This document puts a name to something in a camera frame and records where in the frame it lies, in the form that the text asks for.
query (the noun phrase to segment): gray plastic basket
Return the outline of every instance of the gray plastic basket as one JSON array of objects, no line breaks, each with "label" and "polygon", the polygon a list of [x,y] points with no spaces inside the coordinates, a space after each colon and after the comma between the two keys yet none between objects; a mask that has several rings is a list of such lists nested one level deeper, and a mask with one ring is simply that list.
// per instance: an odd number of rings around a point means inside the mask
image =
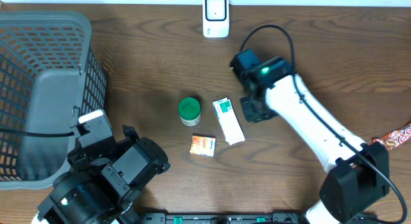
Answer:
[{"label": "gray plastic basket", "polygon": [[[90,41],[90,22],[76,12],[0,13],[0,127],[67,133],[102,108],[107,84]],[[74,146],[74,137],[0,132],[0,189],[50,186]]]}]

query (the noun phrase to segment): white label on box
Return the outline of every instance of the white label on box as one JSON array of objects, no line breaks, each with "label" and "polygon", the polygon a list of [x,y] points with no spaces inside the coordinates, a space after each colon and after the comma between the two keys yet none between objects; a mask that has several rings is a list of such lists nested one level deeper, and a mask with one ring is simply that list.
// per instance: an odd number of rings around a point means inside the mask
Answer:
[{"label": "white label on box", "polygon": [[245,141],[243,131],[238,124],[230,99],[224,98],[214,101],[213,106],[218,117],[218,122],[220,122],[221,128],[223,129],[225,141],[230,145]]}]

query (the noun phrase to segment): green led light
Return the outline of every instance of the green led light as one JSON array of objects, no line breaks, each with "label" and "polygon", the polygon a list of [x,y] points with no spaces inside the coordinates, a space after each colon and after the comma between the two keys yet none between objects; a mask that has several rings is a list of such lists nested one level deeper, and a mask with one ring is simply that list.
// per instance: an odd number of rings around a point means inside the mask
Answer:
[{"label": "green led light", "polygon": [[63,198],[63,199],[61,200],[61,203],[62,203],[62,205],[68,205],[68,204],[69,204],[69,202],[67,201],[66,198]]},{"label": "green led light", "polygon": [[265,73],[268,72],[268,70],[270,70],[270,68],[269,68],[269,67],[265,67],[265,68],[263,68],[263,69],[261,70],[261,72],[262,72],[263,74],[265,74]]}]

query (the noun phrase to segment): white plug-in device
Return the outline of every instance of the white plug-in device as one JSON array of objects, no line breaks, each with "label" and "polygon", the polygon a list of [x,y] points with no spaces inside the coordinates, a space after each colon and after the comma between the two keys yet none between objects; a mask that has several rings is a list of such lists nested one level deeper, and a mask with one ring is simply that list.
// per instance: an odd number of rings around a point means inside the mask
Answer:
[{"label": "white plug-in device", "polygon": [[203,34],[207,38],[229,35],[229,0],[203,0]]}]

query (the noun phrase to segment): green lid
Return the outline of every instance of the green lid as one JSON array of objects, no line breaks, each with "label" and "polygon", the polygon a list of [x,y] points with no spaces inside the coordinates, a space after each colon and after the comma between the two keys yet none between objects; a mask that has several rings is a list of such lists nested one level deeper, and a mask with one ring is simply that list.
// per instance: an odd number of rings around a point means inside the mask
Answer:
[{"label": "green lid", "polygon": [[201,113],[200,103],[194,98],[184,98],[179,105],[180,117],[192,121]]}]

